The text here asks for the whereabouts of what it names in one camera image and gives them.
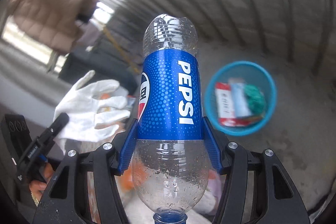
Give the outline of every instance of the metal screw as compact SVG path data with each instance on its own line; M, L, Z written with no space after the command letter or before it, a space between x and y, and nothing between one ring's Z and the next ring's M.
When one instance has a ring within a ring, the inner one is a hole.
M238 147L238 145L235 143L235 142L231 142L228 144L228 146L231 148L231 149L236 149Z
M76 150L70 150L70 151L68 152L68 156L69 156L69 157L73 157L73 156L76 155L76 154L77 154Z
M112 148L112 144L111 144L111 143L105 143L105 144L103 145L103 148L104 148L105 150L110 150L110 149Z
M266 154L266 156L269 156L269 157L272 157L274 155L273 151L270 150L270 149L266 149L265 154Z

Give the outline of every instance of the blue gripper pad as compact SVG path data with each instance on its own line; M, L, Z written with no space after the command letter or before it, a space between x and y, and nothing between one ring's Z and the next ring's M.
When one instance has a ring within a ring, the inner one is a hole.
M118 171L121 174L128 169L135 146L137 144L137 137L138 137L138 121L135 120L125 140L124 146L120 151Z
M204 145L208 151L211 165L217 173L220 174L223 170L221 151L216 143L213 133L211 132L211 128L204 117L202 119L202 129L204 133Z

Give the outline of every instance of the pepsi logo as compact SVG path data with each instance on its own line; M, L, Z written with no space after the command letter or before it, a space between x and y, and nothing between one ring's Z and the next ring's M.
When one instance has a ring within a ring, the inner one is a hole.
M141 77L141 86L140 86L140 98L139 98L139 108L138 108L138 120L140 120L149 97L149 79L148 76L143 72Z

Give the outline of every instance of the blue trash bin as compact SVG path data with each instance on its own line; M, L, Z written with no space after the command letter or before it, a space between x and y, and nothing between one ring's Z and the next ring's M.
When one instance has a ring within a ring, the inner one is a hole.
M246 127L227 127L218 122L215 84L228 83L229 78L243 78L247 84L257 86L263 92L266 100L266 112L262 120ZM271 75L261 66L248 62L238 61L221 68L211 79L205 93L205 111L213 127L225 134L244 136L260 130L271 118L276 103L277 89Z

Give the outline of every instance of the brown puffer jacket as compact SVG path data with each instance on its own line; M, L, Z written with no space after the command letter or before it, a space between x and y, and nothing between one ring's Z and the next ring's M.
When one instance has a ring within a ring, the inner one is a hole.
M90 15L96 0L8 0L8 12L19 29L61 54L82 36L78 14Z

